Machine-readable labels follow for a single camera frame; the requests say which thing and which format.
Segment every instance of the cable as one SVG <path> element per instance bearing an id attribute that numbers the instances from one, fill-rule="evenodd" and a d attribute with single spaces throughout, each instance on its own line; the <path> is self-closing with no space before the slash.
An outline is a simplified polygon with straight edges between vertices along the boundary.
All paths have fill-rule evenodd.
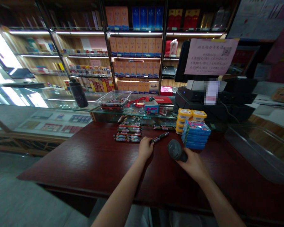
<path id="1" fill-rule="evenodd" d="M 234 115 L 232 115 L 232 114 L 228 111 L 227 106 L 226 106 L 223 102 L 221 102 L 221 103 L 225 106 L 227 113 L 228 113 L 230 116 L 232 116 L 233 118 L 235 118 L 236 121 L 237 121 L 239 124 L 241 124 L 241 123 L 239 122 L 239 120 L 238 120 Z"/>

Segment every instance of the stack of snack packs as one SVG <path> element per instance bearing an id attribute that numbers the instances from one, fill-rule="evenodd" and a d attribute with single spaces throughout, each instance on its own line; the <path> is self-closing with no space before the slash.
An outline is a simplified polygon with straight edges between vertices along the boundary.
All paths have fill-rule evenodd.
<path id="1" fill-rule="evenodd" d="M 202 150 L 207 143 L 211 130 L 204 122 L 186 120 L 182 132 L 184 146 Z"/>

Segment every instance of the wood grain surface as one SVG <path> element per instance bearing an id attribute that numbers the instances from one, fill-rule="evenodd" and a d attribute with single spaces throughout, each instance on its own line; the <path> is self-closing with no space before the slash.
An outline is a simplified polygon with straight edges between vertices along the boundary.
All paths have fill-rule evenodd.
<path id="1" fill-rule="evenodd" d="M 18 176 L 60 191 L 108 197 L 134 163 L 139 144 L 116 142 L 118 124 L 92 122 Z M 144 127 L 142 135 L 163 131 Z M 210 210 L 199 186 L 170 158 L 167 144 L 181 141 L 171 132 L 158 141 L 142 174 L 135 201 L 154 207 Z M 214 181 L 236 211 L 250 220 L 284 222 L 284 185 L 262 177 L 224 138 L 212 133 L 200 153 Z"/>

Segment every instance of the gray floor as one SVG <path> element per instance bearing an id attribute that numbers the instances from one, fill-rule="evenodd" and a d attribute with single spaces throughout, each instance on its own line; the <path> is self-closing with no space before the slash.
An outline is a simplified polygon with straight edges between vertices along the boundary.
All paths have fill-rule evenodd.
<path id="1" fill-rule="evenodd" d="M 39 186 L 16 176 L 40 160 L 0 152 L 0 227 L 90 226 L 91 221 Z"/>

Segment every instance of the printed notice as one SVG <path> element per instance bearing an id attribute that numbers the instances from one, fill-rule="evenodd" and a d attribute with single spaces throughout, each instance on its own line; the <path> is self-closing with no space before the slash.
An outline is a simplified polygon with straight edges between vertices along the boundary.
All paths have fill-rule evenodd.
<path id="1" fill-rule="evenodd" d="M 185 74 L 224 75 L 238 46 L 237 39 L 191 39 Z"/>

